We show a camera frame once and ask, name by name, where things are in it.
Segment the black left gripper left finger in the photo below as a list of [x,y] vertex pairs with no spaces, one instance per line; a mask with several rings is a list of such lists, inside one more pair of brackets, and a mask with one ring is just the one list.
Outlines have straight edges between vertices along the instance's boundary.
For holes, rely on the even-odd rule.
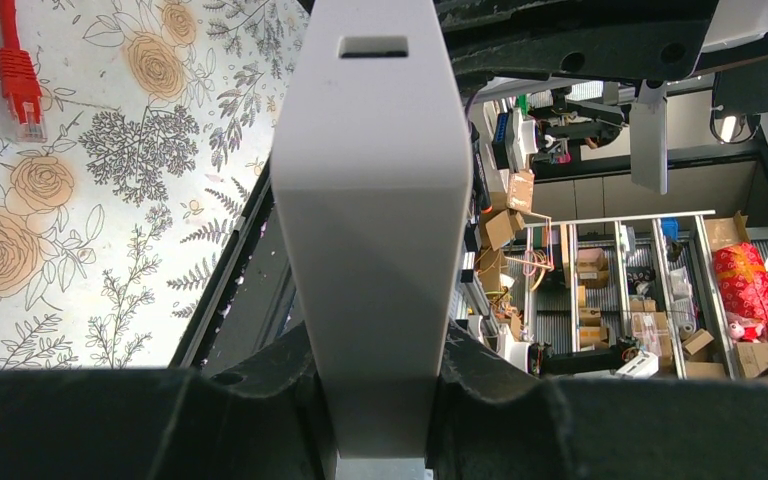
[[213,377],[0,371],[0,479],[331,479],[336,460],[303,326]]

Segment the white router box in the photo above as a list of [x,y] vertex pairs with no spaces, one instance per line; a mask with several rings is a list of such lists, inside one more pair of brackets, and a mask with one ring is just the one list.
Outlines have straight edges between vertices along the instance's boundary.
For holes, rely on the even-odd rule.
[[340,455],[421,457],[473,182],[434,4],[317,2],[270,164]]

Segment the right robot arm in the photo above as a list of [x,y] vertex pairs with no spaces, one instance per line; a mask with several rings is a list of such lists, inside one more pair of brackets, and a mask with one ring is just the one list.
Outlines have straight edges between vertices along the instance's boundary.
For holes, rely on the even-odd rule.
[[496,78],[680,80],[768,33],[768,1],[437,1],[460,91]]

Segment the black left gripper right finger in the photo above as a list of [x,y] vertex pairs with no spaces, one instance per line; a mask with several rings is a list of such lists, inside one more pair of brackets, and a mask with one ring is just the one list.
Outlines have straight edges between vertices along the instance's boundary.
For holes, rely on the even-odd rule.
[[768,384],[538,379],[450,326],[438,479],[768,479]]

